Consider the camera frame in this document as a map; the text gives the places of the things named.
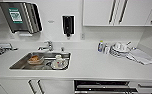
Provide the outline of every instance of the cleaning bottle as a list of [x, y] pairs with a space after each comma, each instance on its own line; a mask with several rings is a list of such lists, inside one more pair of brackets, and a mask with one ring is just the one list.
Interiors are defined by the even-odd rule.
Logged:
[[102, 52], [102, 50], [103, 50], [103, 40], [101, 40], [98, 45], [98, 51]]

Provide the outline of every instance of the kitchen counter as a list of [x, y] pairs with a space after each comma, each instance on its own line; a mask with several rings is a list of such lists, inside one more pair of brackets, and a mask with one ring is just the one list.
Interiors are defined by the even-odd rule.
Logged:
[[96, 49], [66, 50], [71, 53], [67, 70], [9, 69], [29, 52], [36, 50], [20, 49], [1, 55], [0, 78], [152, 80], [152, 64], [142, 65], [126, 58], [99, 53]]

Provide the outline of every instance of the stainless steel sink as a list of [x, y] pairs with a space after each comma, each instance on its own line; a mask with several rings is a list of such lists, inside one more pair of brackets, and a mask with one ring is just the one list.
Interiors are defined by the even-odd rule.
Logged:
[[[44, 57], [44, 61], [42, 64], [39, 65], [31, 65], [27, 61], [34, 55], [37, 55], [39, 57]], [[10, 69], [22, 69], [22, 70], [54, 70], [51, 67], [52, 61], [56, 60], [55, 56], [61, 55], [63, 59], [67, 60], [69, 65], [70, 55], [71, 53], [42, 53], [42, 52], [32, 52], [25, 55], [22, 59], [20, 59], [18, 62], [16, 62], [14, 65], [10, 67]], [[60, 70], [66, 70], [68, 68], [68, 65]]]

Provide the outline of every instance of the soap dispenser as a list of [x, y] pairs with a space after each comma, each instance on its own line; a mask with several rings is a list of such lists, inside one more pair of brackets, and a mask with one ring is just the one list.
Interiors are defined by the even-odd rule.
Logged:
[[67, 38], [70, 38], [71, 34], [74, 34], [74, 16], [63, 16], [63, 29]]

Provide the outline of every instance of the dish rack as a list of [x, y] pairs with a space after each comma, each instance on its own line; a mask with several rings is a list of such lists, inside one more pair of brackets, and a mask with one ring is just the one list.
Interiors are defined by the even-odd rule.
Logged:
[[114, 46], [111, 46], [109, 53], [115, 57], [126, 57], [130, 52], [130, 48], [127, 49], [127, 51], [118, 51], [114, 48]]

